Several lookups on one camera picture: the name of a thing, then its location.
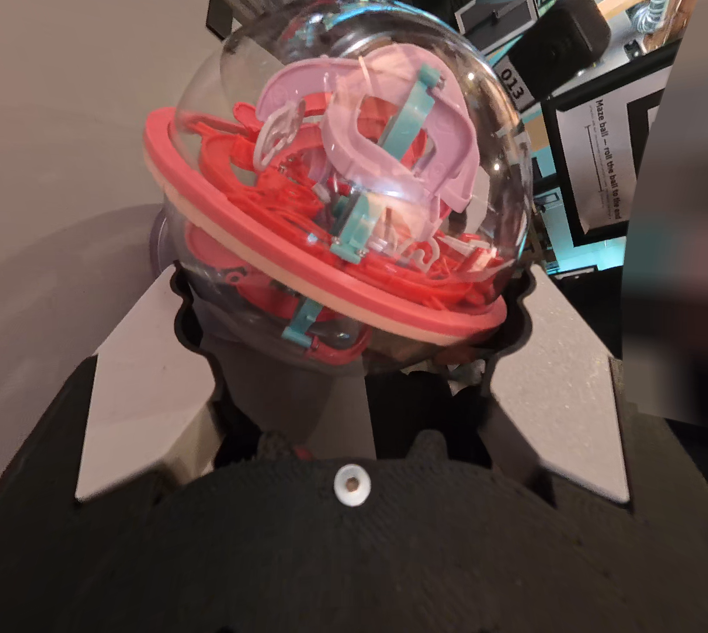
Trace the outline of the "black table clamp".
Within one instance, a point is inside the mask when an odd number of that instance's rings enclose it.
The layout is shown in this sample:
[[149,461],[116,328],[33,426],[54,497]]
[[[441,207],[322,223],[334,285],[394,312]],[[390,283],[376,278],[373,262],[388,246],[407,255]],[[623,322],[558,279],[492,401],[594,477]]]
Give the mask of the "black table clamp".
[[209,0],[205,26],[220,42],[232,34],[234,28],[233,11],[226,0]]

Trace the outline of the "clear red maze ball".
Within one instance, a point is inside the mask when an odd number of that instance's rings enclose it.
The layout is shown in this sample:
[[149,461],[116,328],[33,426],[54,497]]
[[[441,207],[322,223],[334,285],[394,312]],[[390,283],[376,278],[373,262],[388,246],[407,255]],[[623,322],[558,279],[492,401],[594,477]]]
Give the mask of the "clear red maze ball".
[[293,365],[485,343],[530,221],[499,75],[433,16],[307,0],[236,30],[143,132],[208,331]]

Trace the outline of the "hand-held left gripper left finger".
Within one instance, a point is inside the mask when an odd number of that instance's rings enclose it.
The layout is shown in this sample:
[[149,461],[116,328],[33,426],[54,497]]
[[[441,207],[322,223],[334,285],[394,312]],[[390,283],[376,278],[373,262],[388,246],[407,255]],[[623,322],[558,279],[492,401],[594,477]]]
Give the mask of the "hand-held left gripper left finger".
[[157,471],[178,485],[213,469],[222,442],[208,360],[178,339],[183,299],[169,267],[99,346],[75,497],[84,502]]

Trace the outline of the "clear plastic ball stand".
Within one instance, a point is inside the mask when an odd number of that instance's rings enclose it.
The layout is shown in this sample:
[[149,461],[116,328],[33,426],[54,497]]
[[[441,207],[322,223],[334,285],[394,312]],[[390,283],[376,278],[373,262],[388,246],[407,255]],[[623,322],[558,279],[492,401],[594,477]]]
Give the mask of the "clear plastic ball stand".
[[180,229],[179,223],[170,219],[166,208],[162,207],[152,224],[148,242],[149,265],[154,281],[168,267],[181,264]]

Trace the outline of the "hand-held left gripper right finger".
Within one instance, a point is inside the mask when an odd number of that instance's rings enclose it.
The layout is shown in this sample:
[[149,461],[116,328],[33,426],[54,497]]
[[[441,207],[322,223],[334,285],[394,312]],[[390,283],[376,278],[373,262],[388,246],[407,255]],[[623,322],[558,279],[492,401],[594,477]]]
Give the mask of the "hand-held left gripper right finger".
[[526,486],[553,475],[627,505],[610,352],[540,266],[524,280],[508,316],[520,334],[489,359],[482,384],[492,465]]

